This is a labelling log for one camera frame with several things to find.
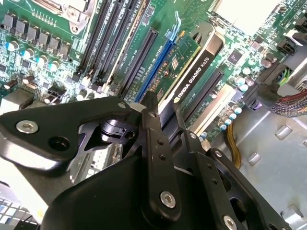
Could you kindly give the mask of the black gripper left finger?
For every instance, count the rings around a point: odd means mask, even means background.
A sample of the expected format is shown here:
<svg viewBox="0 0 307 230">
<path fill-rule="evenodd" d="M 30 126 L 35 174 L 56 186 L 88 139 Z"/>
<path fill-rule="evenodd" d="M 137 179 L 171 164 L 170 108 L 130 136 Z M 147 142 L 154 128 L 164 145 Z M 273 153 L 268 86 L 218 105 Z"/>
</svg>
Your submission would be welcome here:
<svg viewBox="0 0 307 230">
<path fill-rule="evenodd" d="M 117 97 L 9 112 L 0 117 L 0 156 L 49 175 L 67 172 L 77 157 L 119 142 L 123 160 L 141 159 L 141 210 L 154 225 L 180 218 L 180 195 L 168 138 L 157 113 L 138 112 Z"/>
</svg>

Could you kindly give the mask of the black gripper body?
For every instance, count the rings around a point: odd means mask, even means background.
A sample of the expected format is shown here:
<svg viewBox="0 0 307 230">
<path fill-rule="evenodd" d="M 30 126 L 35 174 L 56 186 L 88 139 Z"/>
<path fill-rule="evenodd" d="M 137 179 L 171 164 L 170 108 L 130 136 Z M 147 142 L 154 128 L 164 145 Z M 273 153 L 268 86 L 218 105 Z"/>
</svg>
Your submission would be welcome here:
<svg viewBox="0 0 307 230">
<path fill-rule="evenodd" d="M 164 226 L 148 222 L 141 210 L 141 159 L 122 160 L 62 192 L 47 209 L 43 230 L 214 230 L 208 200 L 196 178 L 175 170 L 182 213 Z"/>
</svg>

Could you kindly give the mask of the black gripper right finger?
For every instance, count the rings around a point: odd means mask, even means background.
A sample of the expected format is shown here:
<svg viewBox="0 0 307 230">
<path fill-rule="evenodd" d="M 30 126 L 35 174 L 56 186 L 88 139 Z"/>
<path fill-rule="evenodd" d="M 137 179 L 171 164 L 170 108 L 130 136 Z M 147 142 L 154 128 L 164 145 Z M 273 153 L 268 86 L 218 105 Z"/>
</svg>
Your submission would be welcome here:
<svg viewBox="0 0 307 230">
<path fill-rule="evenodd" d="M 187 198 L 206 230 L 289 230 L 273 209 L 234 164 L 218 149 L 205 151 L 199 138 L 186 129 L 182 114 L 175 112 L 182 147 L 175 165 L 191 170 L 194 188 Z"/>
</svg>

